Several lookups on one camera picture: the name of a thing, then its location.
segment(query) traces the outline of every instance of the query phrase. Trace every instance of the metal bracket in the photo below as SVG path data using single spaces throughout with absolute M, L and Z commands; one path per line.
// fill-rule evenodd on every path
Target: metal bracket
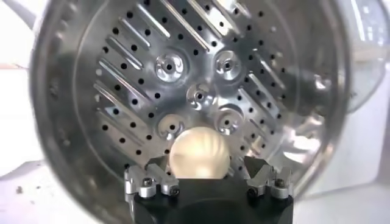
M 263 165 L 252 179 L 246 181 L 248 186 L 253 189 L 253 192 L 250 193 L 251 195 L 258 197 L 265 194 L 271 172 L 272 167 L 270 165 Z
M 168 176 L 156 164 L 149 164 L 146 170 L 139 166 L 132 166 L 125 170 L 125 193 L 126 201 L 128 195 L 138 194 L 142 198 L 151 198 L 157 193 L 157 185 L 161 186 L 161 193 L 168 196 L 179 194 L 178 179 Z
M 291 195 L 291 176 L 291 169 L 287 167 L 283 167 L 280 173 L 276 173 L 276 177 L 270 185 L 271 195 L 274 198 L 286 199 Z

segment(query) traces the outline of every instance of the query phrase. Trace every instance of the stainless steel drum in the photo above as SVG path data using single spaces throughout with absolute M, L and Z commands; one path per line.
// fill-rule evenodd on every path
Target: stainless steel drum
M 347 109 L 347 31 L 332 0 L 52 0 L 31 94 L 41 143 L 73 197 L 128 223 L 126 164 L 169 154 L 191 127 L 292 168 L 301 194 L 335 150 Z

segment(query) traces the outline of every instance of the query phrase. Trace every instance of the screw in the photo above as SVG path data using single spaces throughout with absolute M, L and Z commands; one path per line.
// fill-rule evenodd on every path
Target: screw
M 179 193 L 180 193 L 180 189 L 179 189 L 179 187 L 177 187 L 177 186 L 173 186 L 173 187 L 171 187 L 170 190 L 169 190 L 169 194 L 170 194 L 171 196 L 173 196 L 173 197 L 178 196 Z
M 247 192 L 246 192 L 246 194 L 247 194 L 247 196 L 249 197 L 249 198 L 251 198 L 251 199 L 254 199 L 254 198 L 257 198 L 257 189 L 255 189 L 255 188 L 250 188 Z
M 150 178 L 150 177 L 147 177 L 147 178 L 144 178 L 142 180 L 142 184 L 145 186 L 145 187 L 149 187 L 150 185 L 152 185 L 153 183 L 153 180 Z
M 283 179 L 276 179 L 275 186 L 276 187 L 285 187 L 285 181 Z

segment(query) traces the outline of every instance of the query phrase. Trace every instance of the white surface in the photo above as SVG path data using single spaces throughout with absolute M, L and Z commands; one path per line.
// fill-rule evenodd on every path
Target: white surface
M 348 115 L 337 151 L 307 195 L 372 182 L 378 175 L 389 107 L 390 74 L 371 99 Z
M 385 224 L 389 208 L 390 187 L 375 183 L 300 201 L 294 207 L 294 223 Z
M 29 103 L 27 71 L 0 69 L 0 177 L 43 159 Z
M 0 31 L 0 64 L 10 63 L 27 68 L 34 34 L 3 1 L 0 1 Z
M 1 224 L 97 223 L 68 196 L 44 164 L 22 178 L 0 181 Z

